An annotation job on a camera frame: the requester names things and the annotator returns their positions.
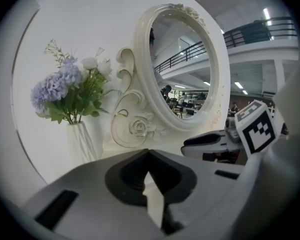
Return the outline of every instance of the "mirror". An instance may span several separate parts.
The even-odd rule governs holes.
[[[155,80],[166,105],[181,119],[194,116],[205,103],[211,80],[210,65],[198,67],[209,61],[202,39],[178,17],[166,13],[152,24],[149,48]]]

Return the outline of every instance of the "ceiling light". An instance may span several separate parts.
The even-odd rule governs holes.
[[[264,13],[265,18],[266,18],[267,20],[269,20],[269,19],[270,19],[270,15],[269,15],[269,12],[268,12],[268,8],[263,9],[263,13]],[[271,26],[271,25],[272,25],[271,20],[269,20],[269,21],[267,22],[267,24],[268,24],[268,26]]]
[[[235,82],[235,85],[238,86],[240,89],[243,89],[242,85],[239,82]]]

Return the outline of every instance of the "railing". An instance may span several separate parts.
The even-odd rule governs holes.
[[[271,39],[284,39],[286,37],[297,37],[293,19],[291,17],[276,17],[268,20],[255,20],[250,24],[234,28],[223,34],[227,48],[262,41],[270,41]],[[162,71],[181,62],[198,58],[206,52],[205,45],[202,41],[199,41],[168,58],[160,65],[156,66],[155,70],[161,73]]]

